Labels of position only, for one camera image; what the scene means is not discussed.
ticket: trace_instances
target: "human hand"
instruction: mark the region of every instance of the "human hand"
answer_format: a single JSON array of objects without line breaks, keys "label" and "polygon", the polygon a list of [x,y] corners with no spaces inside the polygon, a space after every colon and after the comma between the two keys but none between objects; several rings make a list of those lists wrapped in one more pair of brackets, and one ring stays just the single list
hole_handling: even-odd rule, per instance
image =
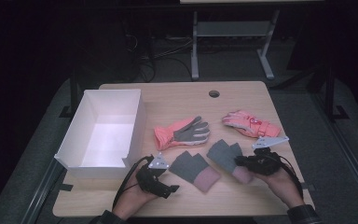
[{"label": "human hand", "polygon": [[254,173],[254,176],[266,182],[272,192],[289,208],[305,204],[298,193],[296,184],[283,168],[280,168],[272,175],[260,175]]},{"label": "human hand", "polygon": [[158,196],[141,190],[136,179],[137,169],[131,175],[125,190],[118,198],[116,206],[112,209],[112,213],[123,220],[127,220],[135,214],[146,203],[156,199]]}]

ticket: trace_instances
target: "coral glove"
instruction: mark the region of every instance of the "coral glove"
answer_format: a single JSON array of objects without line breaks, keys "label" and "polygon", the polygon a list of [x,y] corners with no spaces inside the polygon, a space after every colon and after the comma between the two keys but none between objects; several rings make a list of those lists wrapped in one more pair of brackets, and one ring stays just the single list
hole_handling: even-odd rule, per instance
[{"label": "coral glove", "polygon": [[266,120],[257,119],[244,110],[230,112],[223,117],[223,123],[234,127],[238,132],[249,137],[278,136],[281,129]]},{"label": "coral glove", "polygon": [[194,146],[205,143],[210,131],[207,122],[201,122],[201,117],[176,121],[167,128],[155,128],[157,150],[180,145]]}]

